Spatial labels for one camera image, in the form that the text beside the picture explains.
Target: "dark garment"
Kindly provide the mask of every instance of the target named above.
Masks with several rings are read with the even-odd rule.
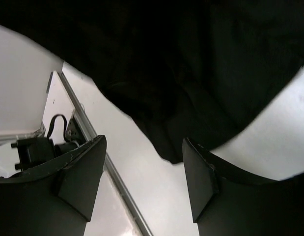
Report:
[[[5,0],[0,24],[81,72],[159,155],[241,132],[304,65],[304,0]]]

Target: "cable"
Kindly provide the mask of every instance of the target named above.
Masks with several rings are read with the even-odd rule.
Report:
[[[50,125],[49,125],[49,130],[47,133],[47,138],[49,139],[54,131],[54,127],[55,127],[55,119],[57,119],[57,117],[62,117],[63,122],[64,122],[64,126],[63,126],[63,139],[66,142],[70,142],[66,137],[65,137],[65,131],[67,129],[67,119],[65,118],[65,116],[63,114],[56,114],[54,115],[54,117],[52,118],[52,120],[50,121]]]

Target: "metal rail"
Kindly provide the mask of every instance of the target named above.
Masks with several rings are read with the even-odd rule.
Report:
[[[67,91],[74,107],[74,119],[78,123],[85,139],[87,141],[95,138],[97,136],[95,129],[93,128],[91,122],[89,121],[87,115],[84,112],[79,100],[77,99],[76,95],[74,94],[67,78],[65,77],[64,73],[58,73],[60,80]],[[146,224],[140,210],[138,209],[135,201],[133,200],[131,194],[129,193],[126,185],[124,184],[121,176],[119,175],[116,167],[114,166],[111,158],[108,154],[106,154],[105,163],[104,163],[104,170],[108,172],[112,181],[116,185],[117,190],[119,191],[121,197],[123,198],[126,206],[129,209],[130,214],[133,216],[138,228],[140,229],[143,236],[153,236],[152,232],[150,231],[148,225]]]

